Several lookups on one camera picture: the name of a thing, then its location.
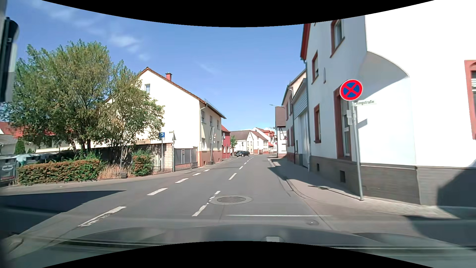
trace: red house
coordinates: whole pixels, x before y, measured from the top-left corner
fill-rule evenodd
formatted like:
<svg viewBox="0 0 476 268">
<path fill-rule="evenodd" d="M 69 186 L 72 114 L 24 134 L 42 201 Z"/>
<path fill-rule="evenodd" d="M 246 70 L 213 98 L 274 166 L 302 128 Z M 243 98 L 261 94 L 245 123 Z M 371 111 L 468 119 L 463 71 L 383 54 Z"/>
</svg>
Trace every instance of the red house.
<svg viewBox="0 0 476 268">
<path fill-rule="evenodd" d="M 223 139 L 222 147 L 222 159 L 230 158 L 230 131 L 221 125 L 221 137 Z"/>
</svg>

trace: dry grass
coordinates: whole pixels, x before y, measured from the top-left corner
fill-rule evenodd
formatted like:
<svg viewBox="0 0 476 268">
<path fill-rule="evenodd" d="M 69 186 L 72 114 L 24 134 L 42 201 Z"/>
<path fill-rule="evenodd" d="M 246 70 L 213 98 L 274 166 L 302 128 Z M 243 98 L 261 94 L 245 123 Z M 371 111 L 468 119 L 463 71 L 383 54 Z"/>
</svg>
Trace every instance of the dry grass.
<svg viewBox="0 0 476 268">
<path fill-rule="evenodd" d="M 119 165 L 107 165 L 98 175 L 98 180 L 119 178 L 119 172 L 127 172 L 128 177 L 132 177 L 132 173 L 129 167 L 119 168 Z"/>
</svg>

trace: sidewalk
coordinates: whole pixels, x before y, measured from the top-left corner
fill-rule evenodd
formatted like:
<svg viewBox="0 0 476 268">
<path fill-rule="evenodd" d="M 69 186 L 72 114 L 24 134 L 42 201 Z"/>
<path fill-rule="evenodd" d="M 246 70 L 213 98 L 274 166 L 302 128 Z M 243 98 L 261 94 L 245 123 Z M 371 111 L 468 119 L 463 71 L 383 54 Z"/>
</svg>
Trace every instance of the sidewalk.
<svg viewBox="0 0 476 268">
<path fill-rule="evenodd" d="M 275 165 L 273 170 L 286 180 L 298 195 L 320 203 L 405 216 L 447 219 L 476 217 L 476 208 L 424 206 L 369 196 L 360 201 L 359 196 L 309 172 L 303 166 L 295 165 L 287 159 L 272 159 L 272 162 Z"/>
<path fill-rule="evenodd" d="M 155 175 L 148 175 L 148 176 L 139 176 L 139 177 L 129 177 L 125 179 L 113 178 L 107 180 L 97 180 L 97 181 L 85 181 L 85 182 L 78 182 L 78 181 L 71 181 L 71 182 L 58 182 L 58 183 L 43 183 L 43 184 L 35 184 L 31 186 L 25 185 L 10 185 L 0 188 L 0 194 L 2 193 L 20 193 L 20 192 L 31 192 L 31 191 L 43 191 L 43 190 L 51 190 L 56 188 L 76 188 L 76 187 L 87 187 L 87 186 L 99 186 L 105 184 L 115 184 L 115 183 L 124 183 L 124 182 L 135 182 L 135 181 L 142 181 L 142 180 L 151 180 L 151 179 L 161 179 L 161 178 L 169 178 L 180 176 L 183 174 L 190 174 L 195 172 L 201 172 L 203 169 L 213 169 L 217 166 L 220 166 L 223 163 L 227 163 L 232 161 L 236 157 L 223 159 L 222 161 L 213 164 L 213 165 L 205 165 L 198 168 L 192 169 L 184 169 L 176 172 L 166 172 L 166 173 L 159 173 Z"/>
</svg>

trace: windshield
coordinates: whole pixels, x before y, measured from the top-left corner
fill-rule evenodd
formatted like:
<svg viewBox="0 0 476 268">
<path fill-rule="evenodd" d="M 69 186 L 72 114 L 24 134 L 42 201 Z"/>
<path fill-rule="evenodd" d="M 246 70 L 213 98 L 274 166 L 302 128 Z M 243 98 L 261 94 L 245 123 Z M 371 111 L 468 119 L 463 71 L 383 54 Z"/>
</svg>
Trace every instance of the windshield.
<svg viewBox="0 0 476 268">
<path fill-rule="evenodd" d="M 102 245 L 475 248 L 476 2 L 261 27 L 0 3 L 11 267 Z"/>
</svg>

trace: red circular sign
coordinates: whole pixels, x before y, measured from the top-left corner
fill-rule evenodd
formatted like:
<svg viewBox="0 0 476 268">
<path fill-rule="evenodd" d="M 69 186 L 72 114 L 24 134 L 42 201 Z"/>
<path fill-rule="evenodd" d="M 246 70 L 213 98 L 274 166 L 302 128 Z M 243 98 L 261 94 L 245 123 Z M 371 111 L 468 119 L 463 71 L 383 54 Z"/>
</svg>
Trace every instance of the red circular sign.
<svg viewBox="0 0 476 268">
<path fill-rule="evenodd" d="M 350 102 L 358 99 L 362 95 L 362 91 L 362 83 L 355 79 L 345 81 L 339 90 L 340 97 Z"/>
</svg>

